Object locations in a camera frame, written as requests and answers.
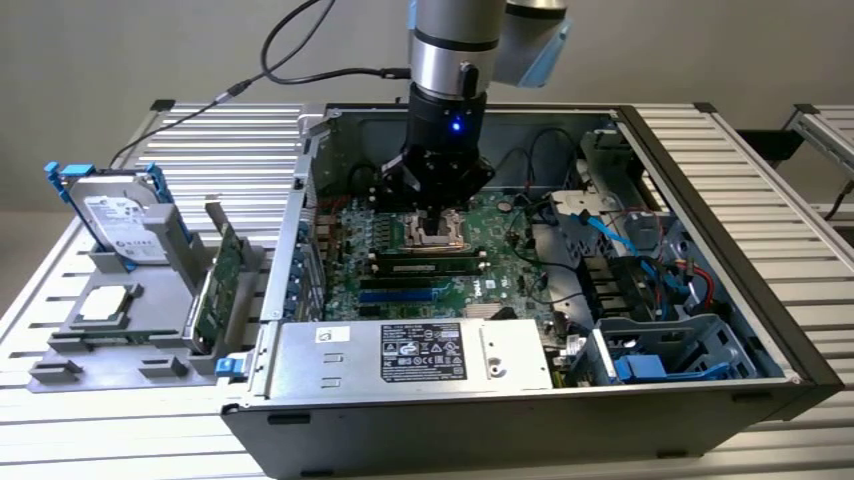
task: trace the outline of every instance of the gray wall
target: gray wall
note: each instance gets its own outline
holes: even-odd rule
[[[41,179],[44,162],[105,165],[154,98],[205,101],[253,73],[262,37],[296,3],[2,0],[0,209],[62,210]],[[340,0],[285,74],[402,65],[406,3]],[[851,0],[569,4],[575,28],[549,85],[497,86],[493,100],[701,100],[736,126],[768,127],[781,123],[791,103],[854,103]],[[258,84],[241,99],[382,101],[402,92],[398,82],[350,78],[302,87]],[[839,180],[817,163],[807,156],[787,171],[807,196],[831,197],[827,185]]]

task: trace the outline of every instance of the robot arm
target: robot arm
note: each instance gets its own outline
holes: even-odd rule
[[[406,137],[382,166],[386,193],[406,206],[437,214],[492,178],[477,150],[485,90],[493,78],[541,86],[556,59],[553,32],[559,45],[565,38],[564,16],[560,0],[416,3]]]

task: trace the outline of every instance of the black cable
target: black cable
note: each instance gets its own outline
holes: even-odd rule
[[[201,107],[198,110],[192,112],[189,115],[186,115],[185,117],[181,117],[180,119],[177,119],[173,123],[169,123],[168,125],[164,125],[162,127],[157,128],[157,129],[152,130],[150,132],[148,132],[146,134],[141,135],[136,140],[133,140],[130,143],[128,143],[124,147],[121,147],[118,149],[116,154],[112,156],[112,160],[109,161],[109,164],[112,165],[113,162],[121,156],[121,154],[124,152],[126,152],[128,150],[130,150],[133,147],[136,147],[136,145],[138,145],[142,140],[145,140],[146,138],[153,137],[157,133],[162,132],[164,130],[168,130],[169,128],[173,128],[174,126],[177,126],[181,123],[184,123],[186,120],[190,120],[192,118],[197,117],[204,112],[206,112],[210,108],[213,108],[216,105],[218,105],[218,103],[220,102],[217,100],[213,100],[210,103],[208,103],[204,107]]]
[[[310,37],[313,37],[317,29],[320,28],[320,24],[325,20],[326,15],[329,14],[329,10],[332,10],[332,6],[334,5],[336,0],[329,0],[325,8],[322,9],[322,13],[317,17],[308,34],[302,38],[301,42],[296,47],[288,52],[288,54],[278,60],[272,67],[269,66],[269,47],[276,37],[278,36],[278,32],[286,26],[288,23],[302,13],[309,7],[312,7],[320,0],[306,0],[302,2],[298,7],[296,7],[290,13],[285,15],[285,17],[278,21],[276,26],[269,31],[266,38],[264,39],[264,44],[261,45],[261,75],[266,77],[266,79],[277,83],[278,85],[302,85],[305,83],[317,82],[320,80],[326,80],[329,78],[342,77],[345,75],[374,75],[380,78],[386,79],[406,79],[409,78],[409,69],[408,68],[341,68],[340,70],[333,70],[330,72],[317,73],[314,75],[308,75],[305,77],[296,78],[281,78],[273,74],[273,71],[281,67],[286,63],[290,58],[296,56],[296,54],[302,50]]]
[[[245,92],[245,90],[252,86],[252,84],[256,81],[258,81],[261,78],[264,78],[264,77],[266,77],[270,81],[273,81],[276,83],[280,83],[282,85],[298,85],[298,84],[304,84],[304,83],[317,82],[320,80],[325,80],[325,79],[329,79],[329,78],[341,77],[344,75],[356,75],[356,74],[376,75],[376,76],[378,76],[381,78],[386,78],[386,79],[406,79],[406,78],[410,77],[410,73],[409,73],[409,69],[408,68],[380,68],[380,69],[344,68],[344,69],[334,70],[334,71],[330,71],[330,72],[324,72],[324,73],[318,73],[316,75],[310,75],[310,76],[300,77],[300,78],[292,78],[292,79],[281,79],[281,78],[278,78],[278,77],[276,77],[273,75],[272,72],[278,67],[281,67],[281,65],[284,65],[285,62],[288,60],[290,60],[290,58],[293,58],[293,56],[301,51],[301,49],[308,44],[308,41],[310,40],[310,37],[313,36],[314,32],[317,31],[317,28],[320,28],[320,24],[322,23],[322,20],[325,19],[325,16],[329,13],[329,10],[332,8],[332,5],[334,5],[334,1],[336,0],[329,0],[329,4],[326,5],[322,13],[320,14],[320,18],[314,22],[314,25],[310,27],[310,30],[308,31],[308,34],[305,35],[305,37],[302,37],[302,40],[300,41],[298,45],[296,46],[296,48],[293,48],[293,50],[290,50],[290,52],[284,56],[284,58],[281,58],[281,60],[278,60],[272,65],[272,67],[268,67],[268,65],[266,65],[266,51],[269,50],[269,45],[272,44],[272,41],[273,41],[274,37],[277,36],[277,34],[281,31],[281,29],[284,28],[284,26],[290,22],[290,20],[293,20],[293,18],[301,12],[304,12],[305,9],[308,9],[313,4],[316,4],[318,1],[320,0],[306,0],[305,2],[302,2],[290,11],[290,13],[288,13],[285,15],[285,17],[281,19],[281,21],[273,27],[273,30],[270,31],[269,35],[266,36],[266,39],[264,40],[264,46],[262,46],[262,49],[261,49],[261,67],[262,67],[261,72],[254,74],[252,77],[246,78],[245,80],[241,80],[240,82],[234,83],[228,88],[228,90],[225,90],[225,92],[222,92],[213,99],[213,101],[210,103],[208,103],[204,107],[201,107],[198,110],[196,110],[194,112],[189,113],[186,116],[178,118],[170,124],[164,125],[160,128],[157,128],[157,129],[152,130],[150,132],[145,133],[136,140],[133,140],[124,147],[121,147],[121,149],[112,156],[112,160],[109,162],[110,164],[118,159],[121,154],[124,152],[126,152],[128,150],[130,150],[133,147],[136,147],[142,140],[153,137],[157,133],[162,132],[164,130],[169,130],[170,128],[174,128],[177,125],[184,123],[186,120],[190,120],[194,117],[197,117],[198,115],[201,115],[210,108],[213,108],[217,105],[221,105],[222,103],[228,102],[232,98],[234,98],[237,95],[240,95],[242,92]]]
[[[824,215],[824,220],[829,221],[832,216],[836,214],[839,207],[841,206],[841,200],[844,200],[844,197],[851,193],[851,191],[854,191],[854,180],[848,180],[848,183],[844,184],[839,195],[836,195],[836,200],[832,202],[832,207],[829,208],[827,215]]]
[[[509,150],[507,150],[507,153],[504,154],[501,159],[497,161],[497,165],[495,165],[495,172],[497,172],[501,169],[501,167],[504,166],[504,163],[507,163],[507,160],[509,159],[513,153],[519,153],[527,159],[527,163],[528,164],[531,163],[529,161],[531,156],[528,155],[528,151],[521,147],[513,147]]]
[[[516,215],[513,215],[512,220],[509,221],[509,226],[507,227],[507,231],[504,232],[504,241],[507,242],[507,246],[509,247],[509,251],[512,252],[512,254],[516,256],[516,258],[519,260],[529,263],[531,265],[533,265],[536,267],[565,268],[569,272],[575,273],[575,269],[572,267],[569,267],[568,265],[563,264],[563,263],[543,262],[540,260],[523,257],[521,254],[516,251],[516,247],[509,243],[508,234],[512,231],[513,225],[516,224],[516,220],[519,220],[519,216],[521,215],[521,212],[524,212],[528,208],[536,209],[540,205],[543,205],[545,203],[548,203],[547,199],[545,200],[540,200],[539,202],[531,203],[529,205],[527,205],[521,209],[519,209],[519,211],[516,212]]]
[[[532,289],[528,288],[528,292],[527,292],[525,296],[528,297],[529,300],[532,300],[533,302],[539,303],[540,305],[553,305],[555,303],[565,302],[567,300],[569,300],[569,299],[572,299],[572,298],[575,298],[575,297],[577,297],[577,296],[584,294],[583,292],[575,292],[575,293],[568,294],[565,297],[559,298],[557,300],[540,300],[539,298],[536,298],[532,295],[532,293],[533,293]]]
[[[569,142],[569,147],[571,147],[569,152],[572,154],[572,157],[575,156],[575,150],[577,149],[577,143],[575,143],[575,140],[572,140],[572,136],[561,128],[548,127],[548,128],[543,128],[539,132],[536,132],[536,135],[533,135],[533,141],[531,142],[531,147],[528,148],[528,174],[527,174],[527,178],[528,178],[528,181],[531,182],[531,184],[533,184],[536,182],[536,176],[533,174],[533,152],[535,152],[535,149],[536,149],[536,143],[539,142],[539,139],[543,138],[543,136],[545,136],[549,133],[559,133],[560,135],[563,135],[565,140]]]

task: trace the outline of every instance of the black plastic bracket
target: black plastic bracket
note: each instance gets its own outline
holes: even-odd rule
[[[174,100],[161,98],[158,100],[154,100],[154,103],[150,104],[148,110],[150,110],[152,112],[168,112],[169,110],[172,110],[172,108],[174,108],[176,103],[177,102]]]
[[[736,130],[736,132],[773,167],[791,158],[803,144],[803,137],[793,130]]]
[[[717,113],[717,109],[708,102],[693,102],[693,108],[699,113]]]
[[[817,115],[821,113],[821,111],[808,103],[795,103],[795,110],[809,115]]]

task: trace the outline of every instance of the metal case panel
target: metal case panel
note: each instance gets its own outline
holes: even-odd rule
[[[290,479],[699,456],[800,389],[625,393],[254,411],[234,404],[221,418],[264,474]]]

